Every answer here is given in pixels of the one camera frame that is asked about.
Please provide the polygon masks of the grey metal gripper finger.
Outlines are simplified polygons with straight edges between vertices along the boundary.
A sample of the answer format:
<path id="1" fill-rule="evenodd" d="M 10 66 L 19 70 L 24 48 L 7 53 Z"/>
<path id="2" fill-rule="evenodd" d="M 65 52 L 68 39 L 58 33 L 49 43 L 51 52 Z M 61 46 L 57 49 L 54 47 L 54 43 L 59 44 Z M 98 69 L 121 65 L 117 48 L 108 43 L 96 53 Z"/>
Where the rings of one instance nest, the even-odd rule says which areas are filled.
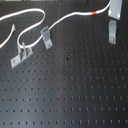
<path id="1" fill-rule="evenodd" d="M 117 20 L 121 17 L 121 8 L 123 0 L 110 0 L 110 7 L 108 10 L 108 16 Z"/>

